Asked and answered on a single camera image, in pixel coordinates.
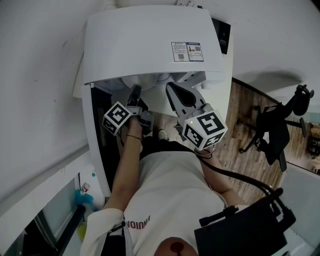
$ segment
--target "white wall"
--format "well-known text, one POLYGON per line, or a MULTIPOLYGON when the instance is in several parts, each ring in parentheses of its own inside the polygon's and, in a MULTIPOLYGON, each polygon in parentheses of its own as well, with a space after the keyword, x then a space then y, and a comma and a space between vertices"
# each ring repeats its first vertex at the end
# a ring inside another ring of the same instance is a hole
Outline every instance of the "white wall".
MULTIPOLYGON (((176 0, 119 0, 123 5, 176 0)), ((298 84, 315 90, 320 106, 320 11, 311 0, 197 0, 231 25, 232 76, 286 103, 298 84)))
POLYGON ((104 2, 0 1, 0 200, 87 143, 72 90, 104 2))

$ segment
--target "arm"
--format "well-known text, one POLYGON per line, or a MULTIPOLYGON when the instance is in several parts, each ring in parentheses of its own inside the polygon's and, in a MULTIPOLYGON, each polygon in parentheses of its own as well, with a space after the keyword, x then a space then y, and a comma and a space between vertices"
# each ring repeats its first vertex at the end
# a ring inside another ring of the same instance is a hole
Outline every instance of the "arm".
MULTIPOLYGON (((210 159, 203 159, 208 164, 223 169, 218 158, 213 154, 210 159)), ((233 190, 230 180, 227 176, 217 173, 207 167, 204 163, 201 163, 203 175, 205 181, 211 186, 211 188, 221 194, 225 199, 228 206, 231 205, 246 205, 246 202, 241 199, 240 196, 233 190)))
POLYGON ((138 119, 131 117, 123 152, 115 172, 111 196, 103 209, 115 208, 124 212, 129 201, 136 193, 139 178, 141 137, 142 128, 138 119))

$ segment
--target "office chair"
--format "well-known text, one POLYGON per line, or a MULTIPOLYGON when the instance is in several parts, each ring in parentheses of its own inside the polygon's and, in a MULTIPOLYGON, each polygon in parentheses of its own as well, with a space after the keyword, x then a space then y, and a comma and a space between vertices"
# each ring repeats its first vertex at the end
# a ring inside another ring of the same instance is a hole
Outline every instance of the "office chair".
POLYGON ((294 96, 286 105, 279 103, 274 106, 275 109, 271 111, 269 110, 273 107, 266 106, 263 112, 261 112, 260 106, 254 106, 254 110, 258 111, 256 127, 240 119, 236 121, 237 125, 243 124, 255 131, 255 135, 248 146, 245 149, 240 148, 239 152, 241 154, 247 152, 254 144, 258 151, 263 151, 265 153, 269 165, 272 165, 276 160, 279 160, 281 170, 284 172, 287 169, 284 149, 290 141, 287 125, 300 127, 303 136, 307 136, 306 123, 302 117, 300 118, 300 123, 285 119, 292 111, 297 116, 304 115, 308 110, 310 99, 314 94, 314 90, 309 92, 307 85, 298 85, 294 96), (269 133, 269 143, 263 139, 266 132, 269 133))

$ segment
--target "black shorts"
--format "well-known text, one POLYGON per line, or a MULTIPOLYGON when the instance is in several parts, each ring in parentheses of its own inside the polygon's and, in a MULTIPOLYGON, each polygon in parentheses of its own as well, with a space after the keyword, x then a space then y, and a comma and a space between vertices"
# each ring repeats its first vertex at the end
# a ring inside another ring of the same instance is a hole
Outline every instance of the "black shorts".
POLYGON ((147 136, 142 140, 142 152, 140 153, 140 160, 147 155, 162 151, 184 151, 192 152, 190 148, 180 144, 177 141, 167 141, 165 139, 158 140, 155 137, 147 136))

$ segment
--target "black box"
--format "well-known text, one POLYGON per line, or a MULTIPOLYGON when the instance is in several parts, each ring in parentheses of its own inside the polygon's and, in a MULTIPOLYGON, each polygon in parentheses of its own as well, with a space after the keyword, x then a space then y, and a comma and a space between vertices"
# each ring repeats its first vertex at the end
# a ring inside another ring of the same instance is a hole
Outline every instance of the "black box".
POLYGON ((211 18, 211 20, 212 20, 216 35, 219 40, 221 52, 223 54, 227 54, 231 26, 229 24, 224 23, 223 21, 217 20, 215 18, 211 18))

